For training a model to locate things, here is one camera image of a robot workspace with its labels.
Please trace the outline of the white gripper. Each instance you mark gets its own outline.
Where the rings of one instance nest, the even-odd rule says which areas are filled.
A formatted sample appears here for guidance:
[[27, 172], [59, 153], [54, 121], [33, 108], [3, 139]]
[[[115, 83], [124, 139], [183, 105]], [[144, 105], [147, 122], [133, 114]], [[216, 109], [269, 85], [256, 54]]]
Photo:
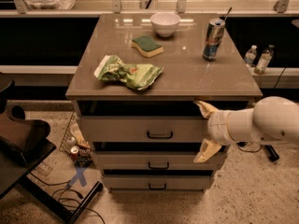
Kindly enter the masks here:
[[199, 152], [193, 159], [194, 163], [203, 163], [215, 155], [221, 149], [221, 145], [231, 145], [235, 141], [228, 132], [229, 111], [218, 111], [218, 108], [214, 105], [200, 100], [195, 100], [193, 103], [199, 107], [203, 118], [208, 119], [207, 131], [212, 139], [203, 140]]

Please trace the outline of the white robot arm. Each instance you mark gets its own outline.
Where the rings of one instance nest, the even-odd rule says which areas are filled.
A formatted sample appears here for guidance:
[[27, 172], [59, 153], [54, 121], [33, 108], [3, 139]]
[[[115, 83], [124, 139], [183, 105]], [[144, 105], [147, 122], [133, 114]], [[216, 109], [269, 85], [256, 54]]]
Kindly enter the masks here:
[[194, 103], [207, 120], [208, 133], [193, 159], [195, 163], [208, 161], [222, 146], [240, 142], [299, 144], [299, 105], [288, 99], [270, 96], [253, 108], [240, 110], [220, 110], [204, 101]]

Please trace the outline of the dark robot base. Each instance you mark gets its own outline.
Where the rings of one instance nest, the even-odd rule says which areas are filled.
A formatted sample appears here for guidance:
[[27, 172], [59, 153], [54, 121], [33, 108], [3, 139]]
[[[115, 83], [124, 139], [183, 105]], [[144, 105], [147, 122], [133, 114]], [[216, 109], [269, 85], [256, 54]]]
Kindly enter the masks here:
[[55, 150], [47, 137], [50, 126], [40, 119], [26, 119], [19, 105], [7, 105], [13, 90], [11, 76], [0, 74], [0, 199], [18, 183], [30, 188], [27, 175]]

